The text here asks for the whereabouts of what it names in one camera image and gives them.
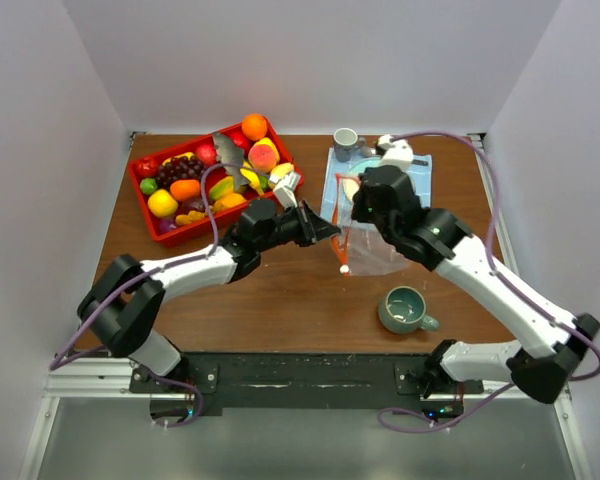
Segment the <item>clear zip top bag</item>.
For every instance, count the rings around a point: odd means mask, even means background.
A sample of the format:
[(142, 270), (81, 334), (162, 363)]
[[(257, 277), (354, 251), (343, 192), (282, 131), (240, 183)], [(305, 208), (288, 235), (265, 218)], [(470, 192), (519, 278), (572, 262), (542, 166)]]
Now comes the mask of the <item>clear zip top bag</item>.
[(381, 276), (404, 270), (410, 263), (396, 249), (387, 244), (372, 224), (358, 223), (351, 218), (353, 201), (344, 195), (336, 174), (336, 200), (330, 219), (341, 229), (331, 238), (332, 249), (344, 276)]

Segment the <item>orange pretzel snack toy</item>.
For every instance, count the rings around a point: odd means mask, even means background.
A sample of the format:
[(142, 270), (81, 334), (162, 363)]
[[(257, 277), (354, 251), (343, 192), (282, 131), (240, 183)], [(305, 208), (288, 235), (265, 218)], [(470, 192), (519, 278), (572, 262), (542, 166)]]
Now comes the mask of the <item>orange pretzel snack toy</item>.
[(181, 212), (175, 216), (174, 222), (177, 226), (184, 227), (202, 221), (208, 217), (209, 213), (214, 214), (214, 208), (211, 208), (209, 211), (193, 209), (186, 213)]

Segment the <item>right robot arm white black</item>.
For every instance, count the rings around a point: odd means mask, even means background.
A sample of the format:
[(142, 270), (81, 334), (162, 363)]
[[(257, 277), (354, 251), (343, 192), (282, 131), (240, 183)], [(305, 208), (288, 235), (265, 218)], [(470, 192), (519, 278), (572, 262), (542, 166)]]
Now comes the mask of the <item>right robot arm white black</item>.
[(406, 259), (469, 294), (513, 335), (502, 343), (445, 340), (417, 379), (439, 393), (459, 382), (510, 382), (528, 397), (553, 403), (600, 330), (590, 314), (574, 315), (546, 300), (496, 259), (470, 227), (441, 208), (425, 208), (409, 176), (395, 166), (366, 169), (353, 196), (353, 220), (376, 227)]

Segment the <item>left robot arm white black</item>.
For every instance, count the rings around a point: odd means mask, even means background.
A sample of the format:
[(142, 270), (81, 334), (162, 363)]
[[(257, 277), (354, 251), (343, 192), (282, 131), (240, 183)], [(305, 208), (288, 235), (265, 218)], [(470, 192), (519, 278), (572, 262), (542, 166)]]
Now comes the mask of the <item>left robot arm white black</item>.
[(261, 254), (292, 242), (309, 247), (340, 233), (304, 201), (284, 211), (271, 199), (256, 199), (219, 243), (192, 254), (139, 262), (125, 254), (101, 275), (77, 308), (83, 324), (116, 358), (144, 367), (165, 392), (180, 390), (189, 377), (183, 353), (154, 323), (161, 306), (201, 288), (236, 282), (261, 264)]

